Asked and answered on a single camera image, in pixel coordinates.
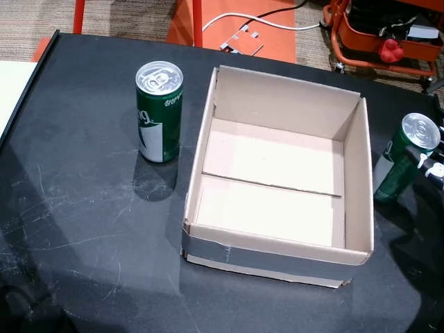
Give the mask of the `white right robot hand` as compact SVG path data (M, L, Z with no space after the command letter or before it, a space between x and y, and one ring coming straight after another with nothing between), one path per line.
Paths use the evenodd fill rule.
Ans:
M407 146L404 153L433 186L443 191L443 163L433 160L432 153L420 150L427 148L433 151L439 147L443 143L443 127L418 117L412 120L410 125L412 129L408 130L408 133L411 135L413 145Z

